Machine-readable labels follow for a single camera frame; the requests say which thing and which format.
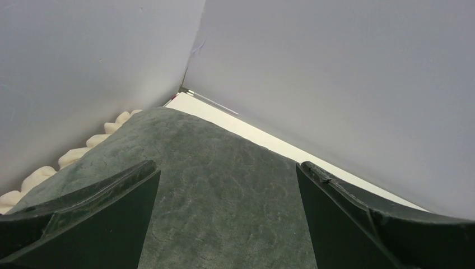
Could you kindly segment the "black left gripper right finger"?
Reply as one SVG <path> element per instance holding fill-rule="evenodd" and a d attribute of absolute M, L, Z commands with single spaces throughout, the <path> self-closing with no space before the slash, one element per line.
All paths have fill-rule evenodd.
<path fill-rule="evenodd" d="M 319 268 L 473 268 L 474 221 L 418 210 L 296 165 Z"/>

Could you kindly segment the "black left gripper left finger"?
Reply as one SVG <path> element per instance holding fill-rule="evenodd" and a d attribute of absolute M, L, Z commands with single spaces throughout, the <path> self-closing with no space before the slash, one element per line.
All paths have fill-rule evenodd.
<path fill-rule="evenodd" d="M 1 216 L 1 267 L 137 268 L 160 174 L 146 160 Z"/>

